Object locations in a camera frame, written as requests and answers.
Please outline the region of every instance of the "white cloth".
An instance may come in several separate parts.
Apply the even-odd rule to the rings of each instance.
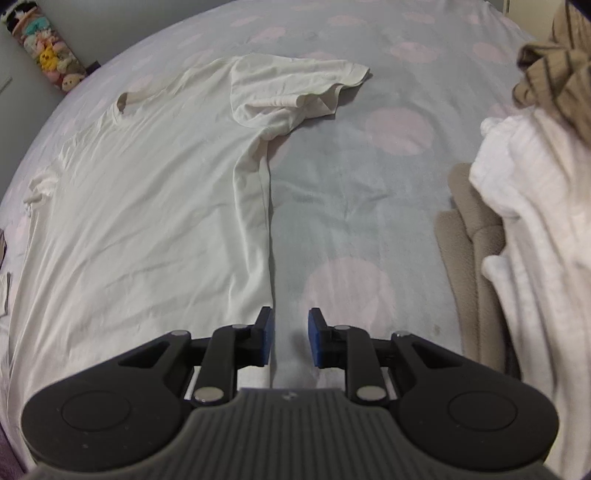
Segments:
[[[334,113],[367,72],[259,54],[197,66],[129,93],[33,180],[2,419],[27,467],[20,415],[39,389],[170,330],[210,336],[272,305],[267,143]],[[239,382],[268,385],[269,370]]]
[[[543,111],[485,121],[470,172],[504,219],[505,251],[483,272],[501,299],[523,379],[555,404],[547,465],[566,480],[591,469],[591,152]]]

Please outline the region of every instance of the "yellow plush toy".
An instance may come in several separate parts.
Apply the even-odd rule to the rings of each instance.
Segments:
[[[56,57],[53,47],[49,45],[39,55],[39,63],[45,72],[52,72],[57,68],[59,59]]]

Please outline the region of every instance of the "wall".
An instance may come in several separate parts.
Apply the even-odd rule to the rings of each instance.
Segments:
[[[9,75],[12,82],[0,93],[0,197],[29,145],[63,98],[0,25],[0,77]]]
[[[499,12],[503,11],[505,0],[488,0]]]
[[[37,0],[84,65],[228,0]]]
[[[507,17],[538,40],[548,39],[552,20],[564,0],[510,0]]]

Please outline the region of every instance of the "bed sheet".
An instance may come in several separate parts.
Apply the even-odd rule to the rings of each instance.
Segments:
[[[382,338],[405,329],[461,351],[433,219],[449,208],[451,166],[476,156],[482,120],[514,112],[514,60],[530,38],[482,0],[237,0],[146,38],[62,101],[19,166],[0,205],[9,311],[27,249],[30,178],[120,93],[218,57],[340,58],[369,66],[372,77],[342,93],[334,118],[269,146],[273,385],[342,381],[312,367],[313,306],[329,323]],[[0,348],[9,320],[0,319]],[[7,375],[3,364],[2,383]]]

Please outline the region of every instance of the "pile of stuffed animals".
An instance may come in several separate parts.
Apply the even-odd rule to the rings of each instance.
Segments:
[[[60,90],[69,92],[86,77],[84,67],[35,2],[15,2],[1,20]]]

